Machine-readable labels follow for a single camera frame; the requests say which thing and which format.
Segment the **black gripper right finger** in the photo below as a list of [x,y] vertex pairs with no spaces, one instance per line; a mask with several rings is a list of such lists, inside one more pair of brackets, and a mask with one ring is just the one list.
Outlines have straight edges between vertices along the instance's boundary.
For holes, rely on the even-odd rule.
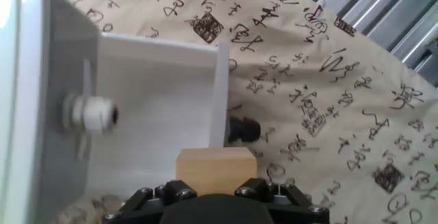
[[271,223],[329,224],[327,207],[314,204],[310,197],[291,184],[268,183],[261,178],[250,178],[234,192],[236,197],[250,200],[257,214]]

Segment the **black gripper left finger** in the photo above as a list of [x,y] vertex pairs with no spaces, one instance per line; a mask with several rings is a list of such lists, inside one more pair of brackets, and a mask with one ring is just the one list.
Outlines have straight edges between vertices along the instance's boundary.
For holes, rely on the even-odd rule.
[[197,192],[181,180],[137,190],[115,212],[104,214],[102,224],[158,224],[167,207],[196,198]]

